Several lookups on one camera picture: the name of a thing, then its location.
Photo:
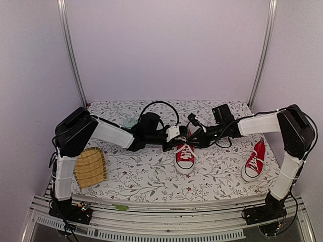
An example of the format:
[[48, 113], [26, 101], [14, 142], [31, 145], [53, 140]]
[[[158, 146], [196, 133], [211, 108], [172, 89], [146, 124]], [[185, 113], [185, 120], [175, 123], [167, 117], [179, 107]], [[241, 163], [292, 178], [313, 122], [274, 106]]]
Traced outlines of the red sneaker with laces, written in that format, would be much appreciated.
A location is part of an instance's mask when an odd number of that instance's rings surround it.
[[190, 174], [195, 166], [195, 158], [197, 155], [194, 153], [194, 148], [187, 143], [177, 146], [175, 151], [175, 168], [180, 174]]

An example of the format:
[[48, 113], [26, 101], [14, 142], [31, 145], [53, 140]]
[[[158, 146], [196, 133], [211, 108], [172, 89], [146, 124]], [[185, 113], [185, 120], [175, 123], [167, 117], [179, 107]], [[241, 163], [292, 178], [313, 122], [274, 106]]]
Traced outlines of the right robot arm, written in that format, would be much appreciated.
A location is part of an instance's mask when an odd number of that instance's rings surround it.
[[188, 138], [188, 144], [196, 148], [208, 148], [223, 138], [235, 139], [262, 134], [279, 136], [281, 139], [283, 160], [277, 180], [266, 196], [266, 205], [261, 209], [261, 216], [273, 219], [281, 210], [292, 187], [300, 178], [304, 164], [317, 144], [318, 128], [314, 120], [296, 104], [263, 111], [238, 119], [233, 117], [228, 105], [214, 108], [216, 125], [204, 125], [196, 115], [188, 119], [198, 129]]

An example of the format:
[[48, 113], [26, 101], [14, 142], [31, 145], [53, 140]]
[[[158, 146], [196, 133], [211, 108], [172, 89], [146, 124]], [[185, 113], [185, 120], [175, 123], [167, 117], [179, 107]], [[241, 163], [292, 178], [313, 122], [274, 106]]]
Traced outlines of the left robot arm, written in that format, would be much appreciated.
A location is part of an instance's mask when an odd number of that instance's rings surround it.
[[72, 176], [76, 160], [91, 138], [136, 152], [146, 145], [161, 145], [163, 151], [170, 151], [184, 144], [188, 136], [186, 126], [164, 125], [160, 116], [152, 112], [141, 114], [137, 123], [128, 129], [90, 114], [85, 107], [76, 109], [57, 125], [52, 139], [56, 149], [53, 192], [58, 202], [55, 210], [64, 219], [75, 215], [74, 206], [67, 202], [72, 194]]

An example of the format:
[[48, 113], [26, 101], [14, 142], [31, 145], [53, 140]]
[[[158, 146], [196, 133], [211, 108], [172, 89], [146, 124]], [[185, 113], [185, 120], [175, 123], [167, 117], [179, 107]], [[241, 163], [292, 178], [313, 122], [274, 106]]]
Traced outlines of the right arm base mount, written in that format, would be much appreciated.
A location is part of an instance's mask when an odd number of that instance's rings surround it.
[[287, 215], [285, 202], [266, 202], [261, 206], [248, 206], [242, 211], [242, 218], [247, 225], [267, 222]]

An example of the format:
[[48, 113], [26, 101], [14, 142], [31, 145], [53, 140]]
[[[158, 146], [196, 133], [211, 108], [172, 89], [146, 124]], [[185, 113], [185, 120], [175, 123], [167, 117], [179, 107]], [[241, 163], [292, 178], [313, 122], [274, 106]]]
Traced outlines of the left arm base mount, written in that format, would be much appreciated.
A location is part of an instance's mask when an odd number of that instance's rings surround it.
[[56, 218], [65, 218], [67, 221], [89, 225], [92, 218], [93, 210], [87, 208], [85, 211], [77, 206], [72, 205], [69, 200], [52, 202], [49, 209], [49, 215]]

